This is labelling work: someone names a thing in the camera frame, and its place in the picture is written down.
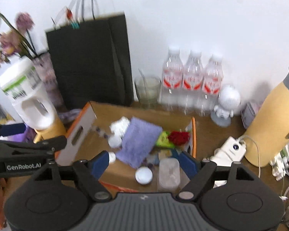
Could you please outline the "clear plastic container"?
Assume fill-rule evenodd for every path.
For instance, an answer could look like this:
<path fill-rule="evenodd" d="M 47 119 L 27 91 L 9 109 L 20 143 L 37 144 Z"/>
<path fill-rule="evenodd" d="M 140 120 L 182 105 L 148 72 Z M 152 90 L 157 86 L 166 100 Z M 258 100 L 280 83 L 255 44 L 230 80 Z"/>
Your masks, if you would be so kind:
<path fill-rule="evenodd" d="M 159 163 L 158 190 L 175 192 L 181 183 L 180 164 L 176 158 L 162 159 Z"/>

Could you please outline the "red fabric flower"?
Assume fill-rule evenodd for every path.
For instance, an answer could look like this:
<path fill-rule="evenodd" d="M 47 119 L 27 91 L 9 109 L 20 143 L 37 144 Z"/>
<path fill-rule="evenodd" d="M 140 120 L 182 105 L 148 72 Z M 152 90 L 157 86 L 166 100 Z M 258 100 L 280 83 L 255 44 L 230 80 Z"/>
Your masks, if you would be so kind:
<path fill-rule="evenodd" d="M 172 131 L 167 138 L 175 146 L 182 146 L 189 142 L 190 134 L 189 132 Z"/>

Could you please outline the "white round jar lid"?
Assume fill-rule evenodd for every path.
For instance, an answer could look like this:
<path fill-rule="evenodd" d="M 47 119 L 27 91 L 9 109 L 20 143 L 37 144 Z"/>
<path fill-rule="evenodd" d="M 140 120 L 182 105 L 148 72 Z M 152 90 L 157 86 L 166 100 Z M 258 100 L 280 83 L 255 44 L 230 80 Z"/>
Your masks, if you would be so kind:
<path fill-rule="evenodd" d="M 135 172 L 135 179 L 141 185 L 147 185 L 152 182 L 153 173 L 148 167 L 140 167 Z"/>

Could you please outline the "white tissue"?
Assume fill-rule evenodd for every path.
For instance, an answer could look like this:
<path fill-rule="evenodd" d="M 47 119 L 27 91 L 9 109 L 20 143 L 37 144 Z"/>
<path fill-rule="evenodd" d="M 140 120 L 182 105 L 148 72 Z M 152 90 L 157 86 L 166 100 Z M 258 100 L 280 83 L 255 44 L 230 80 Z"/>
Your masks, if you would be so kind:
<path fill-rule="evenodd" d="M 119 148 L 122 144 L 122 139 L 130 124 L 130 120 L 126 117 L 110 124 L 111 135 L 108 137 L 108 144 L 111 148 Z"/>

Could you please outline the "purple knitted cloth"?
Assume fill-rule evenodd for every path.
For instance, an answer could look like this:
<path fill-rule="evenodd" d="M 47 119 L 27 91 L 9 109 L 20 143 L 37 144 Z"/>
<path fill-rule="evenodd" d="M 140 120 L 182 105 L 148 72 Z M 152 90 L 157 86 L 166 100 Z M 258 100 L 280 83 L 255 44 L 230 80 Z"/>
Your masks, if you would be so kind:
<path fill-rule="evenodd" d="M 161 126 L 133 117 L 122 139 L 122 148 L 116 158 L 137 169 L 149 155 L 162 133 Z"/>

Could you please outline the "white green jug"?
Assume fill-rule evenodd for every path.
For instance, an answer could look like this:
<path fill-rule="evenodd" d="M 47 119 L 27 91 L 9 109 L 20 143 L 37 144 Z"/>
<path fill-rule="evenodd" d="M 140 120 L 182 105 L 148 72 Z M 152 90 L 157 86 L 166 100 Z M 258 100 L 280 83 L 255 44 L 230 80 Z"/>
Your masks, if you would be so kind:
<path fill-rule="evenodd" d="M 57 112 L 28 57 L 20 58 L 1 74 L 0 88 L 29 127 L 46 130 L 54 123 Z"/>

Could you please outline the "white power adapter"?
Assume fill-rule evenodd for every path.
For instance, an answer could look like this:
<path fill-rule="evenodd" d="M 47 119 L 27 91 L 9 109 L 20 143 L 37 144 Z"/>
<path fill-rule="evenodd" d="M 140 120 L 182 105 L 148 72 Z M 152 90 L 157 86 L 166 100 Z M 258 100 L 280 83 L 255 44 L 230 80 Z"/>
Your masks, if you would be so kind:
<path fill-rule="evenodd" d="M 233 162 L 240 162 L 246 153 L 245 141 L 239 137 L 229 137 L 225 143 L 214 150 L 211 157 L 202 159 L 203 161 L 212 161 L 218 166 L 231 167 Z"/>

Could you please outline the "blue yellow patterned packet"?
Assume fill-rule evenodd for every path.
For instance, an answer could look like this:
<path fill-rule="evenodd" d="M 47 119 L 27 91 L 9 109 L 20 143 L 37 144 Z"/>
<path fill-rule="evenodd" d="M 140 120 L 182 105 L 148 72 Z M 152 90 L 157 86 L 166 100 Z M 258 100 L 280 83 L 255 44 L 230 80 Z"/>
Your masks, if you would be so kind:
<path fill-rule="evenodd" d="M 181 154 L 181 151 L 177 149 L 162 149 L 153 154 L 148 155 L 147 162 L 158 166 L 161 160 L 167 159 L 167 158 L 178 159 L 180 154 Z"/>

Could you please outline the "green packet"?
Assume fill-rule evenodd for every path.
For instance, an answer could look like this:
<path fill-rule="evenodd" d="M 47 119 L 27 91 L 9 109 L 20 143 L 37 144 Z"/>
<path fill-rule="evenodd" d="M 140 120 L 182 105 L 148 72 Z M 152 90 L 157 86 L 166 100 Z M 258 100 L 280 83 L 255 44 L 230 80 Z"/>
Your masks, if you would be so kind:
<path fill-rule="evenodd" d="M 155 143 L 155 146 L 159 147 L 159 148 L 169 148 L 169 149 L 175 148 L 175 145 L 171 141 L 169 141 L 169 139 L 168 139 L 169 134 L 170 134 L 169 132 L 163 131 L 159 135 L 159 137 Z"/>

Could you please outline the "yellow thermos jug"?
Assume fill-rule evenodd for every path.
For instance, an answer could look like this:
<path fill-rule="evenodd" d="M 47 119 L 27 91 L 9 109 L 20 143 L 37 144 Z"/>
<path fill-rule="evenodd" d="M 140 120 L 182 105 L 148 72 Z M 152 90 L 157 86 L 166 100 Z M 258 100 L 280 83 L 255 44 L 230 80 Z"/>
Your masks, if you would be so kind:
<path fill-rule="evenodd" d="M 245 159 L 265 167 L 289 142 L 289 73 L 263 102 L 244 133 Z"/>

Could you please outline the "red orange cardboard box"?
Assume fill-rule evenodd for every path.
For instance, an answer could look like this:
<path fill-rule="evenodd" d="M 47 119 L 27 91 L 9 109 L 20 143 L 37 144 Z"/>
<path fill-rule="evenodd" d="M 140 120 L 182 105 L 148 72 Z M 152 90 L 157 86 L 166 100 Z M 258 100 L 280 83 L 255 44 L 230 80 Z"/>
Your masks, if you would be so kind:
<path fill-rule="evenodd" d="M 89 102 L 68 130 L 67 145 L 56 162 L 68 166 L 102 151 L 114 152 L 114 161 L 106 155 L 102 184 L 123 192 L 176 192 L 183 182 L 178 157 L 151 155 L 166 148 L 159 143 L 166 131 L 177 135 L 173 151 L 196 156 L 194 117 Z"/>

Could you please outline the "middle water bottle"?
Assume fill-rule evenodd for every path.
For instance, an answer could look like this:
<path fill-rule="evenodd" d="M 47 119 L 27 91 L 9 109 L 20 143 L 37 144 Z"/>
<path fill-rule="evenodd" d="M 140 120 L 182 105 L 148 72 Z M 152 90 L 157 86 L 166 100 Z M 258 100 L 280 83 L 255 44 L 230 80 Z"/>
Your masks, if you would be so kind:
<path fill-rule="evenodd" d="M 184 114 L 191 113 L 195 108 L 200 96 L 202 86 L 202 53 L 198 49 L 192 49 L 183 69 L 183 112 Z"/>

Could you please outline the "black paper bag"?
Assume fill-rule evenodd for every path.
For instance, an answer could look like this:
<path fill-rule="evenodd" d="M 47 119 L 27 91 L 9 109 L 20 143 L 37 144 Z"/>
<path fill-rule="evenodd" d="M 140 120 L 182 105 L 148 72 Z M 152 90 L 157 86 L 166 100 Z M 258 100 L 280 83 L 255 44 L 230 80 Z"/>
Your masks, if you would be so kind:
<path fill-rule="evenodd" d="M 134 100 L 125 14 L 87 20 L 46 33 L 67 109 L 89 101 L 129 106 Z"/>

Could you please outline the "left water bottle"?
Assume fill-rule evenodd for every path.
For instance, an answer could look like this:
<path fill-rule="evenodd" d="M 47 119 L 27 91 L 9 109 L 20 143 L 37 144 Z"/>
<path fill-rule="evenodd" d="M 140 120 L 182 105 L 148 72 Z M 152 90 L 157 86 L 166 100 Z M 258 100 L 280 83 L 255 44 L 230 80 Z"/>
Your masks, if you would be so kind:
<path fill-rule="evenodd" d="M 170 46 L 168 57 L 162 69 L 161 105 L 167 111 L 178 107 L 178 99 L 182 87 L 183 63 L 180 58 L 180 48 Z"/>

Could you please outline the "right water bottle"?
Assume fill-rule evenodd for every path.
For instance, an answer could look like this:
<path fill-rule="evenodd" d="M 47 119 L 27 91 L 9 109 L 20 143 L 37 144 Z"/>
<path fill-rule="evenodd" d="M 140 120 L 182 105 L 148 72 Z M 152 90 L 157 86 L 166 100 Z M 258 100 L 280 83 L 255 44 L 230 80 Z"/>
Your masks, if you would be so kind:
<path fill-rule="evenodd" d="M 202 93 L 198 103 L 200 116 L 207 116 L 212 111 L 219 96 L 222 81 L 222 56 L 213 54 L 203 71 Z"/>

